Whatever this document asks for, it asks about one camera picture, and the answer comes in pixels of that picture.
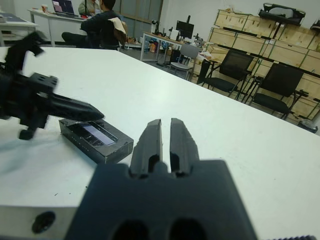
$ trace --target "office chair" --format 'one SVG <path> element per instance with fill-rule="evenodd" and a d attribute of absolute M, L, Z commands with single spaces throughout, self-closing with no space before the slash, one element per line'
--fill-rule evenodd
<path fill-rule="evenodd" d="M 182 45 L 181 50 L 180 50 L 179 61 L 178 62 L 171 62 L 170 69 L 174 68 L 174 74 L 176 74 L 177 70 L 185 71 L 186 72 L 185 79 L 188 78 L 189 70 L 192 69 L 192 72 L 190 75 L 190 81 L 191 81 L 191 78 L 192 78 L 192 75 L 194 72 L 194 68 L 195 68 L 195 63 L 193 64 L 193 66 L 188 66 L 189 62 L 187 65 L 185 65 L 185 64 L 180 63 L 180 60 L 181 60 L 182 55 L 185 57 L 189 57 L 191 59 L 196 59 L 199 52 L 201 52 L 201 49 L 198 48 L 197 46 L 192 46 L 189 44 Z"/>
<path fill-rule="evenodd" d="M 296 91 L 303 74 L 304 73 L 299 69 L 274 63 L 264 79 L 262 77 L 256 79 L 258 81 L 258 89 L 256 90 L 249 105 L 253 102 L 273 111 L 282 113 L 283 115 L 281 116 L 281 119 L 286 120 L 297 101 L 302 96 L 308 97 L 307 92 L 303 90 Z M 282 98 L 276 99 L 263 93 L 258 93 L 260 88 L 279 94 Z M 292 94 L 293 102 L 291 106 L 287 106 L 282 99 L 284 97 L 288 98 Z"/>
<path fill-rule="evenodd" d="M 209 61 L 204 60 L 201 65 L 200 74 L 196 84 L 197 85 L 202 84 L 202 86 L 204 84 L 208 84 L 208 89 L 209 89 L 209 86 L 213 88 L 217 88 L 223 92 L 229 93 L 228 97 L 230 97 L 232 92 L 238 88 L 238 84 L 241 81 L 243 81 L 241 88 L 239 90 L 239 93 L 235 98 L 236 100 L 238 100 L 240 94 L 242 93 L 245 79 L 250 74 L 250 72 L 247 69 L 250 66 L 253 59 L 254 59 L 253 56 L 230 50 L 225 56 L 220 66 L 215 67 L 215 62 L 210 63 Z M 212 65 L 212 69 L 211 69 L 211 72 L 206 77 L 206 74 L 208 73 L 210 65 Z M 223 80 L 218 77 L 212 77 L 212 73 L 216 69 L 219 69 L 219 72 L 221 74 L 229 76 L 233 79 L 236 79 L 237 83 L 234 84 L 232 82 Z"/>

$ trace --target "chair backrest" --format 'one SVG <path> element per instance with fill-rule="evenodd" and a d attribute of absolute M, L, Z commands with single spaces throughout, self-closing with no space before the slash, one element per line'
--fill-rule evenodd
<path fill-rule="evenodd" d="M 209 61 L 205 59 L 202 61 L 201 70 L 196 84 L 202 84 L 205 81 L 210 65 L 211 63 Z"/>
<path fill-rule="evenodd" d="M 290 97 L 296 90 L 303 74 L 299 69 L 274 63 L 260 87 Z"/>
<path fill-rule="evenodd" d="M 184 44 L 182 45 L 180 52 L 181 52 L 181 55 L 185 57 L 195 59 L 198 56 L 199 52 L 201 52 L 201 49 L 198 48 L 197 46 Z"/>
<path fill-rule="evenodd" d="M 219 72 L 237 80 L 243 80 L 247 76 L 247 69 L 254 57 L 238 51 L 230 50 L 225 56 Z"/>

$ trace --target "black equipment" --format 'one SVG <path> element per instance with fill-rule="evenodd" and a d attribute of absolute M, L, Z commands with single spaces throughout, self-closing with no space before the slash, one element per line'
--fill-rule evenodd
<path fill-rule="evenodd" d="M 300 26 L 302 20 L 306 16 L 306 13 L 288 6 L 264 3 L 263 10 L 260 10 L 259 16 L 264 19 L 277 21 L 280 25 L 292 24 Z"/>
<path fill-rule="evenodd" d="M 96 121 L 104 115 L 88 103 L 54 94 L 58 79 L 34 73 L 21 74 L 28 51 L 35 56 L 44 51 L 44 41 L 34 32 L 8 49 L 5 63 L 0 62 L 0 119 L 15 117 L 28 127 L 19 138 L 30 140 L 37 128 L 45 128 L 49 115 L 76 121 Z"/>
<path fill-rule="evenodd" d="M 77 16 L 70 0 L 52 0 L 52 4 L 56 13 Z"/>
<path fill-rule="evenodd" d="M 192 39 L 192 36 L 194 34 L 194 27 L 195 25 L 183 22 L 183 21 L 177 21 L 176 22 L 176 30 L 180 31 L 180 36 L 183 38 Z"/>
<path fill-rule="evenodd" d="M 152 20 L 151 22 L 153 25 L 155 25 L 155 31 L 152 32 L 154 35 L 159 35 L 159 21 L 156 21 L 156 20 Z"/>
<path fill-rule="evenodd" d="M 195 141 L 176 118 L 171 173 L 162 162 L 162 145 L 158 119 L 142 133 L 130 168 L 99 164 L 65 240 L 258 239 L 223 160 L 200 161 Z"/>
<path fill-rule="evenodd" d="M 59 121 L 61 133 L 97 164 L 118 163 L 132 153 L 134 140 L 104 120 Z"/>

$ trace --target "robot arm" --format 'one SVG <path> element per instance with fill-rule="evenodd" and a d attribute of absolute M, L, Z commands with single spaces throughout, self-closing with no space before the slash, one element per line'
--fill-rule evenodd
<path fill-rule="evenodd" d="M 28 127 L 19 138 L 30 140 L 37 128 L 45 128 L 49 115 L 76 121 L 95 121 L 104 115 L 88 103 L 54 94 L 58 79 L 34 73 L 21 74 L 28 51 L 36 57 L 44 51 L 43 39 L 34 32 L 8 49 L 5 63 L 0 63 L 0 118 L 15 117 Z"/>

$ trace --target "gray chair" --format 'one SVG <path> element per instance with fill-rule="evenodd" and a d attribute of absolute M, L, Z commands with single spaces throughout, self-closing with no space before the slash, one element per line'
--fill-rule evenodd
<path fill-rule="evenodd" d="M 195 69 L 195 64 L 193 64 L 193 66 L 189 66 L 189 61 L 187 61 L 187 64 L 180 63 L 181 56 L 195 59 L 198 56 L 199 52 L 201 52 L 201 49 L 196 46 L 192 46 L 189 44 L 182 45 L 181 50 L 180 50 L 181 54 L 179 57 L 179 61 L 178 62 L 171 62 L 170 69 L 174 68 L 174 74 L 176 74 L 177 70 L 185 71 L 186 72 L 185 79 L 188 78 L 189 70 L 192 70 L 191 75 L 190 75 L 190 80 L 191 80 L 191 77 L 192 77 L 194 69 Z"/>

